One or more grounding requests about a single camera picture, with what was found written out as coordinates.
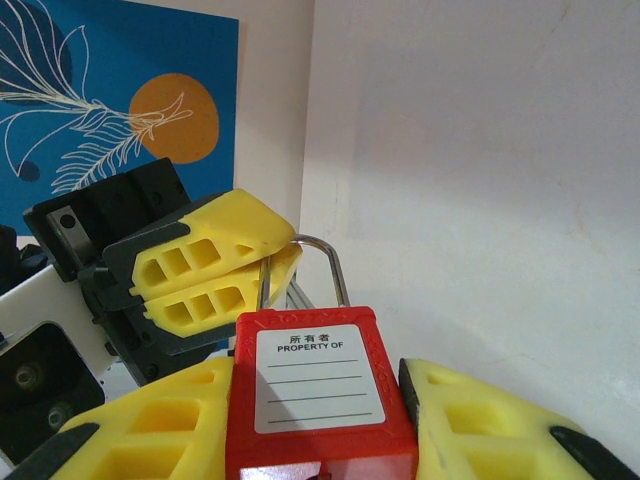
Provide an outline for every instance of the hole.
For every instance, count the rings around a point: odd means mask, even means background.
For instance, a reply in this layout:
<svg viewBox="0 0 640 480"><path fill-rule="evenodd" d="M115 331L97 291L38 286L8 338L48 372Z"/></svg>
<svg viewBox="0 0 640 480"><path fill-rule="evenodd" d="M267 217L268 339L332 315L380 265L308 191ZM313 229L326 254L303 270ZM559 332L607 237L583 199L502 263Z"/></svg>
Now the hole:
<svg viewBox="0 0 640 480"><path fill-rule="evenodd" d="M167 276L162 271L162 267L156 260L149 260L142 267L142 278L144 283L150 287L160 285L162 282L167 281Z"/></svg>
<svg viewBox="0 0 640 480"><path fill-rule="evenodd" d="M149 380L153 380L158 376L158 366L154 365L153 363L151 365L148 365L144 371L144 374Z"/></svg>
<svg viewBox="0 0 640 480"><path fill-rule="evenodd" d="M42 368L35 362L18 367L15 382L21 390L35 390L42 384Z"/></svg>
<svg viewBox="0 0 640 480"><path fill-rule="evenodd" d="M71 406L67 402L59 402L49 410L47 421L51 430L57 432L72 416Z"/></svg>
<svg viewBox="0 0 640 480"><path fill-rule="evenodd" d="M152 192L151 201L153 202L154 205L160 205L163 201L162 195L160 195L159 192Z"/></svg>
<svg viewBox="0 0 640 480"><path fill-rule="evenodd" d="M169 264L169 268L173 272L174 275L182 275L183 273L191 270L187 260L182 255L182 252L179 248L174 248L162 254L164 256L165 261Z"/></svg>
<svg viewBox="0 0 640 480"><path fill-rule="evenodd" d="M250 253L253 253L253 248L247 247L246 245L236 245L236 251L241 257L244 257L246 255L249 255Z"/></svg>
<svg viewBox="0 0 640 480"><path fill-rule="evenodd" d="M114 448L93 472L91 480L166 480L184 451L181 445Z"/></svg>
<svg viewBox="0 0 640 480"><path fill-rule="evenodd" d="M530 451L472 451L467 460L478 480L534 480L535 457Z"/></svg>
<svg viewBox="0 0 640 480"><path fill-rule="evenodd" d="M508 436L504 415L493 405L450 405L445 413L453 433Z"/></svg>
<svg viewBox="0 0 640 480"><path fill-rule="evenodd" d="M456 385L462 381L462 379L449 372L429 372L427 373L427 381L432 385Z"/></svg>
<svg viewBox="0 0 640 480"><path fill-rule="evenodd" d="M216 309L213 307L209 295L199 295L191 299L191 306L198 317L198 320L205 320L206 318L213 317L216 314Z"/></svg>
<svg viewBox="0 0 640 480"><path fill-rule="evenodd" d="M64 228L73 228L76 226L76 219L73 218L73 215L64 214L60 217L60 225Z"/></svg>
<svg viewBox="0 0 640 480"><path fill-rule="evenodd" d="M220 260L220 254L208 238L203 238L189 245L189 251L198 268L205 268Z"/></svg>
<svg viewBox="0 0 640 480"><path fill-rule="evenodd" d="M191 383L213 383L216 379L216 374L214 372L204 372L198 376L195 376Z"/></svg>
<svg viewBox="0 0 640 480"><path fill-rule="evenodd" d="M164 307L164 314L174 325L186 326L194 323L187 306L182 302Z"/></svg>
<svg viewBox="0 0 640 480"><path fill-rule="evenodd" d="M233 310L241 310L245 307L244 298L237 287L227 287L216 291L216 297L224 312L231 312Z"/></svg>
<svg viewBox="0 0 640 480"><path fill-rule="evenodd" d="M159 400L142 409L130 433L191 432L200 417L195 400Z"/></svg>

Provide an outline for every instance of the screw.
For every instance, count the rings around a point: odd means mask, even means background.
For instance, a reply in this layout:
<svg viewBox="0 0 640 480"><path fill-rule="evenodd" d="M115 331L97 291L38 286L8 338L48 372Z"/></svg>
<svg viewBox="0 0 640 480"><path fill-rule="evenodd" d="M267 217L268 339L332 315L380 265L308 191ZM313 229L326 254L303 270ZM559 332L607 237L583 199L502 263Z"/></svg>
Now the screw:
<svg viewBox="0 0 640 480"><path fill-rule="evenodd" d="M22 390L33 390L38 383L38 372L31 365L22 365L16 370L15 380Z"/></svg>
<svg viewBox="0 0 640 480"><path fill-rule="evenodd" d="M49 422L49 426L54 432L60 430L60 427L66 423L67 420L71 417L71 408L65 402L58 403L51 407L49 410L49 415L47 416L47 420Z"/></svg>
<svg viewBox="0 0 640 480"><path fill-rule="evenodd" d="M160 195L158 192L153 192L151 194L151 201L154 205L160 205L162 203L162 195Z"/></svg>
<svg viewBox="0 0 640 480"><path fill-rule="evenodd" d="M156 378L158 376L158 367L154 364L151 364L147 367L146 369L146 377L149 380L153 380L154 378Z"/></svg>
<svg viewBox="0 0 640 480"><path fill-rule="evenodd" d="M73 215L65 214L60 217L60 225L64 228L73 228L76 226L76 219L73 218Z"/></svg>

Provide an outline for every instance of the blue poster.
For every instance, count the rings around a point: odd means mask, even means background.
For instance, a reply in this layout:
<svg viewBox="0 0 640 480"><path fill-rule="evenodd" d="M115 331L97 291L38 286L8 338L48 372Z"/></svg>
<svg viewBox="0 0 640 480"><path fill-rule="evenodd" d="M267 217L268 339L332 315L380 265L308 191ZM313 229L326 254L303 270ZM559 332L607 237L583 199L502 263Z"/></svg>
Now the blue poster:
<svg viewBox="0 0 640 480"><path fill-rule="evenodd" d="M0 0L0 224L169 157L233 186L238 21L121 0Z"/></svg>

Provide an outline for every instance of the metal shackle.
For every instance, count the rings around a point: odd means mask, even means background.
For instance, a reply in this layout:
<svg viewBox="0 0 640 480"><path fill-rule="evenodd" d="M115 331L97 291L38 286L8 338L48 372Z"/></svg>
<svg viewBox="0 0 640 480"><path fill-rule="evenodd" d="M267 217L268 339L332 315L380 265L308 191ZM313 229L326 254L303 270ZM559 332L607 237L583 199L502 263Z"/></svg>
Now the metal shackle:
<svg viewBox="0 0 640 480"><path fill-rule="evenodd" d="M329 259L329 266L331 267L331 276L333 278L333 286L336 291L336 299L338 300L339 307L349 307L349 294L347 293L347 285L344 281L344 275L342 274L342 267L340 266L340 258L338 252L327 242L310 235L296 235L291 243L297 245L304 245L313 247L316 250L323 252ZM269 303L269 297L271 296L271 257L264 257L260 263L260 280L258 288L258 304L257 309L262 310L267 308Z"/></svg>

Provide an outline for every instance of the padlock label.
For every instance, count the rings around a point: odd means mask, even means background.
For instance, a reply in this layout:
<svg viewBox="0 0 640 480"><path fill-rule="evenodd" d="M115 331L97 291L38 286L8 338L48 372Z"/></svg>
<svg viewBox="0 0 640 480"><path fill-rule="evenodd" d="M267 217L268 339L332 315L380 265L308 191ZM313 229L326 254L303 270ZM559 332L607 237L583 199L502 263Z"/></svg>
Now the padlock label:
<svg viewBox="0 0 640 480"><path fill-rule="evenodd" d="M385 421L356 325L258 332L255 405L257 433Z"/></svg>

